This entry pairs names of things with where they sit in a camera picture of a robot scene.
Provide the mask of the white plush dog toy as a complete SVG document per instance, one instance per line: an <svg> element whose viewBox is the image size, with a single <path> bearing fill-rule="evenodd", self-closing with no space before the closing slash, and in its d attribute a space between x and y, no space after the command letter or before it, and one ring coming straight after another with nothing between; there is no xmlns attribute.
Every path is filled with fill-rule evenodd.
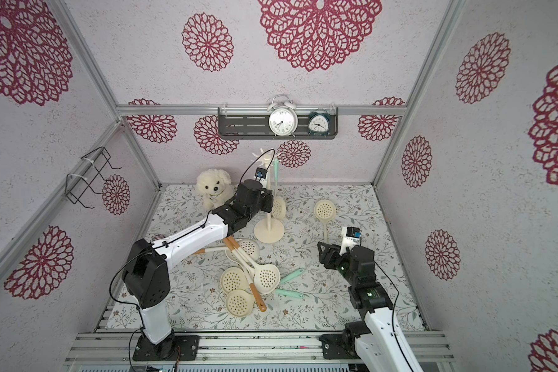
<svg viewBox="0 0 558 372"><path fill-rule="evenodd" d="M234 196L236 190L229 173L222 169L203 171L197 177L195 188L206 211L224 205Z"/></svg>

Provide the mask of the teal alarm clock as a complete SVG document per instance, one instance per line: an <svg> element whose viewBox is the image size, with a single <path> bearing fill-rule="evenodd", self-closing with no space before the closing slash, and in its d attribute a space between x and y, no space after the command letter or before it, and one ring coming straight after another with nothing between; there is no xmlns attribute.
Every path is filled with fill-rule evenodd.
<svg viewBox="0 0 558 372"><path fill-rule="evenodd" d="M330 131L330 116L326 113L312 112L308 115L308 134L326 136Z"/></svg>

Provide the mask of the grey wall shelf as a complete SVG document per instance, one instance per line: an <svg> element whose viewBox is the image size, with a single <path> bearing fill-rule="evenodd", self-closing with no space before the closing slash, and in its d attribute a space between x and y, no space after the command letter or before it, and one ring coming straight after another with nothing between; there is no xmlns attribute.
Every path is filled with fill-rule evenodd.
<svg viewBox="0 0 558 372"><path fill-rule="evenodd" d="M330 116L330 131L326 136L310 136L308 134L308 115L312 112L326 113ZM305 115L299 114L299 124L292 136L275 136L268 124L269 113L262 115L231 115L219 110L219 134L225 140L332 140L338 133L338 109L318 108Z"/></svg>

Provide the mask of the white alarm clock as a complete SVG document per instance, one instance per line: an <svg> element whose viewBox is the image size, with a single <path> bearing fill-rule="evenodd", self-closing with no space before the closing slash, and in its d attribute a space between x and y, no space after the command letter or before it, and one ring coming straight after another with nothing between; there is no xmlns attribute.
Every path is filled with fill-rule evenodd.
<svg viewBox="0 0 558 372"><path fill-rule="evenodd" d="M292 136L299 124L297 105L287 95L276 95L268 105L268 124L275 136Z"/></svg>

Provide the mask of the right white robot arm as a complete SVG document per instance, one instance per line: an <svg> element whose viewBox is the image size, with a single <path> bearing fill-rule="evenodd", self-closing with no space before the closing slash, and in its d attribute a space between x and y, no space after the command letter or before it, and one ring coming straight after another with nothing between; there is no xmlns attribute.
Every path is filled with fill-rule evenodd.
<svg viewBox="0 0 558 372"><path fill-rule="evenodd" d="M317 249L319 263L349 284L350 302L361 317L345 325L344 350L359 357L369 371L421 371L395 316L395 302L377 279L374 252L355 246L341 254L339 246L323 242Z"/></svg>

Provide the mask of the cream utensil rack stand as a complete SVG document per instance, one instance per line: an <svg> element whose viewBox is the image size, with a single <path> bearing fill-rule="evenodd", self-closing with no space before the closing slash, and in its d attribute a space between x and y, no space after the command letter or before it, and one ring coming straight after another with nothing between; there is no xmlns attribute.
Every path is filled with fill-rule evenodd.
<svg viewBox="0 0 558 372"><path fill-rule="evenodd" d="M273 177L274 177L274 170L273 170L273 153L266 153L265 155L261 155L260 160L258 160L261 167L267 168L267 166L271 167L273 171L273 176L270 176L270 172L268 171L266 186L270 187L273 186ZM255 237L262 243L277 243L285 234L285 227L283 224L283 220L279 221L275 219L271 213L268 213L264 219L257 223L254 227L254 235Z"/></svg>

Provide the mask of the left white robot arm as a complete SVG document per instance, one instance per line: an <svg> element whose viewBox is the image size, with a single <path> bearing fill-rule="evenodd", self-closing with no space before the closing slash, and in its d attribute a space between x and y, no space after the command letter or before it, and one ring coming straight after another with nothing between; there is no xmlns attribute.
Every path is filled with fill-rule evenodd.
<svg viewBox="0 0 558 372"><path fill-rule="evenodd" d="M181 232L150 243L137 240L126 264L119 270L130 297L125 303L134 305L141 320L138 347L147 352L148 360L170 360L178 352L175 333L167 316L165 301L171 290L170 272L185 258L218 240L241 255L233 234L246 227L258 212L270 212L273 192L260 181L241 182L235 195L206 217Z"/></svg>

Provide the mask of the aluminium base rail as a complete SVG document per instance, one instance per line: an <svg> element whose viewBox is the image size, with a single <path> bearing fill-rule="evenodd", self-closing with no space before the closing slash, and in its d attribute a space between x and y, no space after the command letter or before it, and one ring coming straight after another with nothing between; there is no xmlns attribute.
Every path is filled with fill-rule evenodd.
<svg viewBox="0 0 558 372"><path fill-rule="evenodd" d="M177 334L170 351L157 356L133 333L80 333L64 360L66 370L144 370L147 366L169 371L173 366L224 368L262 365L312 367L330 364L340 369L367 369L361 358L345 351L339 332L203 332Z"/></svg>

